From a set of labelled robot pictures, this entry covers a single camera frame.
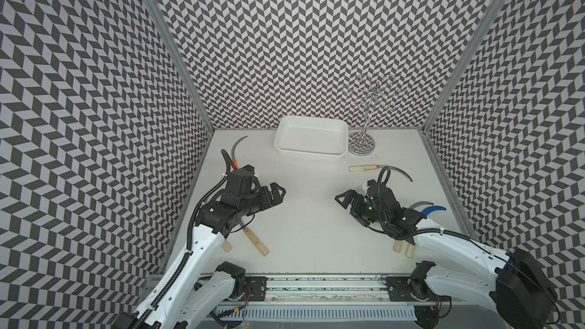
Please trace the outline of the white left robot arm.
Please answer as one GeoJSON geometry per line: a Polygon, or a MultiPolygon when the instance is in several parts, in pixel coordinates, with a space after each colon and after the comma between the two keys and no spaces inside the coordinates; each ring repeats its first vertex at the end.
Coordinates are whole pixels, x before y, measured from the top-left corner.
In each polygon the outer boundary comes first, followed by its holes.
{"type": "Polygon", "coordinates": [[[280,205],[286,191],[273,182],[260,184],[254,167],[228,164],[220,182],[199,201],[190,217],[180,254],[155,288],[131,313],[115,319],[114,328],[195,328],[221,302],[245,292],[245,269],[225,262],[199,289],[204,268],[239,224],[280,205]]]}

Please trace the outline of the white plastic storage box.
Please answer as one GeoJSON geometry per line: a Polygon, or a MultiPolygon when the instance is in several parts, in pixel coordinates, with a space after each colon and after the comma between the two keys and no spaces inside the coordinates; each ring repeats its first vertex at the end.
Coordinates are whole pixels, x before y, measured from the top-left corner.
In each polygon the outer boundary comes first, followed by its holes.
{"type": "Polygon", "coordinates": [[[289,115],[280,120],[274,147],[287,157],[338,161],[348,152],[348,136],[343,120],[289,115]]]}

